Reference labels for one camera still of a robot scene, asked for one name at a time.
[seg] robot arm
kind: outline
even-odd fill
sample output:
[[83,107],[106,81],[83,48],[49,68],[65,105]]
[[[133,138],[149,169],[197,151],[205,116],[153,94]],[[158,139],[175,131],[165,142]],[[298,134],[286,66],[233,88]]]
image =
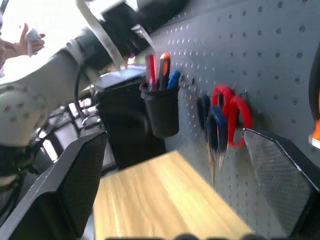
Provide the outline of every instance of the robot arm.
[[0,189],[11,185],[21,169],[31,164],[29,144],[33,132],[52,110],[73,101],[79,71],[87,76],[80,78],[81,90],[99,77],[98,70],[112,62],[119,66],[122,56],[138,55],[149,47],[148,41],[132,30],[136,25],[153,33],[184,9],[188,1],[150,0],[138,12],[121,2],[104,11],[104,20],[98,21],[85,0],[77,0],[90,29],[67,43],[38,70],[0,85]]
[[[27,146],[48,113],[72,102],[79,69],[80,63],[63,49],[35,72],[0,85],[0,145]],[[84,76],[80,83],[83,87],[90,84]]]

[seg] desk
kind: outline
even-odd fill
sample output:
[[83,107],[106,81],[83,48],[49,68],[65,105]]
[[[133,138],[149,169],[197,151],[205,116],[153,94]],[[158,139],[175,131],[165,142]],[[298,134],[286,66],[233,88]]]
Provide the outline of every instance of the desk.
[[177,151],[102,179],[93,214],[96,240],[181,233],[239,240],[252,232]]

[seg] scissors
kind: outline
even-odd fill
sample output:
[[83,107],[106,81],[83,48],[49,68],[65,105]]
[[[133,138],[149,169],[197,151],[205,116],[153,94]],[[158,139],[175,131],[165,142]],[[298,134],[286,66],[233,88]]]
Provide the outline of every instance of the scissors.
[[216,87],[213,91],[212,105],[222,108],[222,112],[228,120],[228,145],[230,147],[243,147],[246,143],[242,138],[240,142],[235,143],[234,137],[238,122],[238,116],[241,114],[243,127],[251,129],[253,121],[247,103],[233,90],[227,86]]
[[228,121],[218,106],[211,106],[207,116],[208,160],[211,166],[213,187],[216,185],[216,168],[221,169],[228,146]]
[[219,86],[213,91],[212,105],[206,94],[197,100],[197,113],[200,128],[204,132],[208,147],[208,158],[211,165],[213,186],[215,186],[215,172],[221,170],[228,147],[243,147],[245,140],[234,142],[238,116],[242,115],[243,127],[253,127],[250,109],[246,102],[234,94],[227,86]]
[[228,145],[228,121],[218,106],[211,106],[207,94],[198,98],[197,113],[199,125],[207,141],[208,161],[211,166],[213,187],[216,184],[216,168],[219,169],[224,162]]

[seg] pen holder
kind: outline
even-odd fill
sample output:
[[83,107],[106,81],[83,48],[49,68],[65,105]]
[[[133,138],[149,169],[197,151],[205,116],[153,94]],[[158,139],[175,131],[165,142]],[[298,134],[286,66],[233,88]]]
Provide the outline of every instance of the pen holder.
[[166,139],[179,132],[179,86],[166,90],[149,91],[148,85],[140,85],[153,135]]

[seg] pegboard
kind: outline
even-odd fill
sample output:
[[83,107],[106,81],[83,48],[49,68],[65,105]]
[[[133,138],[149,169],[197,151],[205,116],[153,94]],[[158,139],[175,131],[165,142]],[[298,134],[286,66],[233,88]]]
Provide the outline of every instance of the pegboard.
[[[308,87],[320,40],[318,0],[194,0],[152,39],[157,58],[171,55],[191,88],[179,92],[179,133],[166,140],[211,183],[208,151],[199,126],[196,93],[218,85],[246,90],[254,128],[290,139],[316,165]],[[227,150],[216,191],[258,234],[285,232],[261,192],[247,148]]]

